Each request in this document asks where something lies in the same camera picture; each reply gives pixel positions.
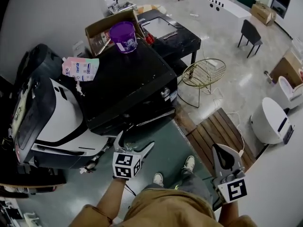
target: black appliance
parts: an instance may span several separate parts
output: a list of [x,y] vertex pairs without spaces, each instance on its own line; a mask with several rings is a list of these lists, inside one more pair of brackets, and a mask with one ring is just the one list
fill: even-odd
[[81,82],[78,98],[88,128],[100,135],[117,135],[129,125],[143,125],[174,112],[177,76],[144,41],[122,54],[115,47],[100,56],[92,82]]
[[15,89],[19,90],[29,77],[44,75],[56,80],[62,73],[62,63],[62,59],[47,45],[38,44],[24,54],[18,67]]

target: wooden floor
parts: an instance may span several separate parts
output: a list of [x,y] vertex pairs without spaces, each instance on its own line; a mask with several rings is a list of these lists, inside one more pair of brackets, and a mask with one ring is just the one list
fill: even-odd
[[[221,108],[196,127],[190,123],[189,117],[186,117],[183,114],[184,112],[182,113],[182,111],[178,114],[175,118],[176,122],[187,136],[189,142],[200,156],[209,172],[215,176],[213,154],[211,150],[212,145],[214,143],[224,144],[239,152],[243,149],[239,131]],[[255,161],[256,159],[245,142],[242,162],[246,171]]]

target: person's leg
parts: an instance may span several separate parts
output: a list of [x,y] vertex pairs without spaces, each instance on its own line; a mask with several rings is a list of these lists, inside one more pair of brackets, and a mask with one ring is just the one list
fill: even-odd
[[210,194],[205,182],[193,174],[194,167],[195,158],[193,156],[189,156],[181,170],[182,184],[178,187],[178,189],[198,195],[212,205],[213,196]]
[[155,176],[153,177],[153,182],[152,184],[147,185],[146,187],[143,188],[142,191],[148,189],[148,188],[164,188],[163,185],[163,176],[161,173],[156,173]]

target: purple lid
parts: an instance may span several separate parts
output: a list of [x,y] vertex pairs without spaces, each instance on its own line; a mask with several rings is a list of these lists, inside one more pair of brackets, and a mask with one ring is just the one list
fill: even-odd
[[109,30],[109,36],[113,41],[123,40],[124,37],[129,37],[135,32],[131,22],[120,22],[112,26]]

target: white bathtub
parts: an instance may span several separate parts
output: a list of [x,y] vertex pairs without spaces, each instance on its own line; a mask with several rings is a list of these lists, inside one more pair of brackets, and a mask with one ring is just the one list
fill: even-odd
[[201,20],[211,21],[213,28],[220,30],[240,32],[243,21],[251,17],[248,11],[229,0],[214,0],[213,2],[212,0],[195,0],[194,5],[194,11]]

